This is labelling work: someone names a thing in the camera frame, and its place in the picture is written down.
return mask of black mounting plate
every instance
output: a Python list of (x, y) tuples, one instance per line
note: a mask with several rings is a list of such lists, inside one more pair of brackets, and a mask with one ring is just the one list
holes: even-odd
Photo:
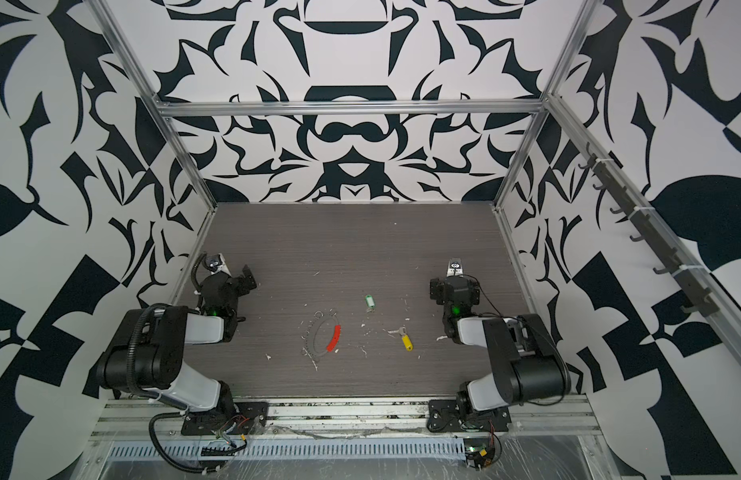
[(512, 421), (509, 408), (506, 407), (478, 412), (472, 416), (473, 419), (469, 419), (469, 417), (471, 416), (463, 418), (463, 423), (459, 423), (460, 416), (456, 409), (456, 400), (430, 400), (427, 429), (433, 433), (469, 432), (472, 430), (490, 432), (492, 423), (494, 431), (509, 432), (509, 424)]
[[(234, 404), (238, 408), (238, 415), (250, 418), (250, 420), (231, 431), (229, 435), (248, 435), (250, 429), (254, 426), (266, 425), (269, 412), (267, 402), (235, 402)], [(183, 436), (210, 435), (212, 431), (224, 426), (227, 420), (228, 418), (220, 416), (218, 413), (214, 414), (212, 411), (190, 413), (188, 418), (184, 419), (181, 434)]]

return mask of aluminum frame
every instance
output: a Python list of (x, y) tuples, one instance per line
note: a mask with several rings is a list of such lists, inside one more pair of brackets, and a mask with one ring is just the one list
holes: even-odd
[[(312, 438), (483, 438), (488, 432), (432, 433), (426, 429), (431, 399), (452, 396), (412, 397), (318, 397), (318, 398), (245, 398), (236, 402), (268, 402), (268, 424), (260, 439)], [(605, 456), (613, 464), (603, 432), (589, 405), (587, 396), (569, 395), (553, 406), (525, 404), (510, 406), (511, 436), (578, 436), (585, 453)], [(151, 417), (173, 408), (145, 399), (109, 400), (102, 411), (90, 440), (83, 449), (71, 478), (93, 480), (101, 475), (116, 442), (148, 441), (147, 424)], [(163, 445), (183, 440), (182, 420), (165, 419), (155, 425)], [(214, 436), (192, 437), (208, 441)], [(613, 468), (588, 465), (595, 478), (618, 478)]]
[(509, 195), (510, 190), (513, 188), (517, 177), (519, 176), (520, 170), (525, 166), (525, 162), (528, 161), (528, 155), (530, 149), (536, 142), (536, 139), (541, 133), (541, 128), (547, 121), (549, 112), (544, 109), (533, 115), (533, 120), (530, 120), (528, 129), (525, 130), (523, 139), (519, 142), (519, 147), (515, 150), (515, 154), (510, 160), (510, 168), (507, 170), (507, 175), (504, 176), (499, 185), (499, 191), (496, 192), (496, 198), (493, 199), (493, 205), (500, 206)]
[(211, 190), (208, 189), (208, 185), (203, 180), (200, 170), (197, 169), (197, 165), (184, 147), (184, 143), (181, 141), (178, 133), (158, 111), (157, 104), (154, 102), (152, 86), (144, 74), (143, 67), (136, 60), (135, 53), (128, 43), (125, 34), (122, 33), (122, 29), (119, 27), (112, 10), (109, 9), (106, 0), (85, 0), (85, 4), (90, 8), (90, 12), (101, 28), (106, 42), (109, 43), (109, 47), (112, 48), (112, 51), (120, 63), (122, 63), (122, 68), (126, 71), (128, 79), (133, 83), (136, 93), (138, 93), (138, 96), (144, 103), (149, 115), (152, 116), (157, 129), (160, 130), (164, 139), (170, 144), (173, 153), (189, 176), (189, 181), (192, 182), (192, 186), (197, 191), (197, 194), (209, 209), (215, 208), (216, 200), (213, 198)]
[(565, 81), (573, 59), (579, 54), (584, 41), (587, 39), (589, 24), (592, 23), (597, 7), (602, 5), (603, 2), (604, 0), (584, 0), (582, 2), (576, 21), (573, 23), (570, 33), (568, 33), (568, 38), (566, 38), (565, 46), (563, 46), (563, 50), (557, 58), (557, 63), (552, 69), (552, 74), (549, 76), (547, 88), (541, 95), (542, 101), (550, 94), (556, 94), (560, 85)]
[(590, 154), (595, 154), (597, 158), (611, 160), (606, 149), (587, 128), (584, 128), (576, 114), (558, 95), (550, 94), (543, 100), (543, 105), (585, 158), (588, 158)]
[(506, 100), (394, 100), (394, 101), (251, 101), (251, 102), (158, 102), (164, 117), (212, 117), (222, 115), (324, 115), (324, 114), (477, 114), (535, 113), (536, 98)]
[(178, 282), (176, 282), (176, 285), (173, 287), (173, 292), (168, 298), (168, 303), (170, 303), (171, 305), (178, 304), (178, 299), (181, 297), (181, 294), (184, 291), (184, 286), (186, 285), (187, 280), (189, 280), (189, 275), (192, 274), (192, 265), (194, 265), (197, 257), (200, 256), (202, 245), (205, 243), (205, 237), (208, 236), (208, 232), (211, 230), (211, 223), (213, 222), (213, 218), (215, 216), (215, 208), (212, 210), (208, 210), (208, 213), (205, 215), (205, 218), (202, 221), (202, 225), (197, 232), (197, 237), (194, 239), (192, 249), (189, 251), (189, 257), (187, 257), (186, 259), (186, 264), (184, 265), (184, 269), (181, 272), (181, 276), (178, 278)]
[(501, 237), (504, 239), (504, 245), (507, 247), (507, 254), (510, 257), (510, 263), (512, 264), (512, 268), (515, 271), (515, 275), (517, 275), (519, 289), (520, 292), (523, 294), (523, 297), (525, 298), (525, 303), (528, 306), (528, 312), (538, 313), (541, 310), (539, 309), (538, 302), (536, 301), (536, 296), (533, 295), (533, 289), (530, 288), (530, 281), (528, 280), (528, 275), (525, 272), (525, 266), (519, 259), (519, 250), (514, 244), (514, 240), (512, 238), (512, 227), (510, 226), (509, 220), (507, 219), (507, 215), (504, 214), (503, 210), (496, 208), (493, 209), (493, 214), (496, 216), (496, 222), (499, 224), (499, 231), (501, 232)]
[(560, 85), (568, 75), (573, 59), (576, 58), (577, 54), (579, 54), (579, 50), (581, 50), (584, 40), (587, 39), (587, 30), (589, 29), (589, 24), (592, 23), (597, 7), (602, 4), (603, 0), (584, 0), (579, 7), (576, 21), (573, 23), (564, 43), (563, 50), (560, 51), (557, 62), (552, 69), (552, 74), (549, 77), (547, 87), (544, 88), (544, 91), (541, 94), (541, 110), (534, 115), (531, 124), (523, 135), (523, 139), (520, 141), (517, 151), (510, 160), (510, 169), (507, 171), (507, 175), (501, 182), (499, 191), (496, 193), (496, 198), (493, 199), (493, 205), (497, 206), (497, 208), (500, 208), (503, 204), (512, 186), (517, 181), (519, 171), (525, 166), (530, 149), (538, 138), (544, 122), (547, 121), (547, 99), (550, 96), (557, 94)]

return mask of vented metal panel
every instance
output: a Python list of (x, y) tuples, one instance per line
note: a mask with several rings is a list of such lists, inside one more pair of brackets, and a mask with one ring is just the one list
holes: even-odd
[[(197, 458), (208, 441), (163, 441), (165, 451), (174, 458)], [(211, 446), (218, 448), (218, 442)], [(203, 459), (230, 459), (209, 457)], [(235, 460), (331, 460), (357, 458), (448, 458), (463, 460), (461, 438), (358, 438), (321, 440), (249, 440), (248, 447)], [(159, 460), (151, 442), (116, 442), (110, 462)]]

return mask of hook rack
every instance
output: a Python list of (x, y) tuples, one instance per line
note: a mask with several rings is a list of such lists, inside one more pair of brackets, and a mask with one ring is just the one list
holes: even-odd
[(686, 258), (687, 255), (678, 252), (679, 239), (673, 236), (671, 230), (657, 215), (655, 208), (647, 204), (639, 195), (636, 188), (625, 179), (616, 163), (610, 159), (590, 158), (587, 168), (592, 168), (595, 176), (602, 182), (594, 185), (596, 190), (607, 190), (619, 208), (611, 208), (613, 214), (627, 213), (627, 218), (638, 231), (638, 236), (629, 236), (633, 242), (644, 241), (650, 246), (653, 253), (662, 263), (661, 268), (653, 268), (656, 275), (672, 274), (685, 294), (691, 300), (693, 307), (683, 308), (683, 312), (699, 312), (709, 316), (720, 310), (709, 294), (711, 289), (701, 283), (702, 275), (694, 273), (694, 269), (703, 269), (703, 265), (696, 264), (696, 260)]

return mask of black and white patterned wall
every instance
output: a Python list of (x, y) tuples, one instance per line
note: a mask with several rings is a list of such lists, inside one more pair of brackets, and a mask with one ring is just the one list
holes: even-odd
[[(538, 98), (581, 0), (110, 2), (164, 101)], [(179, 119), (220, 201), (492, 200), (525, 114)]]
[(176, 118), (218, 201), (492, 200), (529, 114)]
[(164, 100), (300, 101), (538, 98), (581, 0), (110, 4)]
[[(563, 100), (741, 306), (741, 1), (606, 0)], [(741, 477), (741, 368), (549, 120), (505, 204), (631, 478)]]
[(206, 207), (79, 0), (0, 0), (0, 479), (68, 478), (122, 315)]

